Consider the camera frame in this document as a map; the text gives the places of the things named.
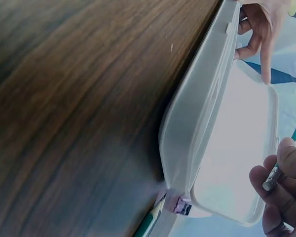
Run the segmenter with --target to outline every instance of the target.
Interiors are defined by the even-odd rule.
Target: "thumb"
[[[284,138],[277,149],[277,162],[280,169],[289,177],[296,179],[296,146],[291,138]]]

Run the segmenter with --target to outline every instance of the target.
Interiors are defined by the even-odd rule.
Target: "wooden table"
[[[0,237],[131,236],[219,0],[0,0]]]

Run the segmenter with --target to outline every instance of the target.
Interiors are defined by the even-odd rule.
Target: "blue stripe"
[[[261,74],[261,66],[255,63],[247,63],[250,67],[256,70],[259,74]],[[296,78],[291,75],[271,69],[271,83],[272,84],[280,84],[280,83],[288,83],[288,82],[296,82]]]

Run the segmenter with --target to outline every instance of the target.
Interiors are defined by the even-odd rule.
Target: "hand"
[[[237,49],[235,59],[249,58],[261,49],[261,73],[264,83],[271,82],[271,58],[291,0],[239,0],[238,34],[253,30],[248,46]]]
[[[262,188],[276,161],[284,175],[270,192]],[[264,167],[256,166],[250,172],[250,180],[256,192],[265,201],[262,225],[267,237],[296,237],[296,147],[290,138],[281,141],[277,156],[265,159]],[[284,222],[294,227],[289,230]]]

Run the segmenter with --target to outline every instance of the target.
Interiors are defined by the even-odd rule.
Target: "plastic container lid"
[[[195,183],[192,202],[242,225],[256,223],[264,204],[249,172],[276,149],[277,95],[246,63],[233,64]]]
[[[239,8],[222,2],[164,116],[159,145],[168,189],[248,226],[264,207],[249,170],[275,152],[277,95],[246,63],[233,62]]]

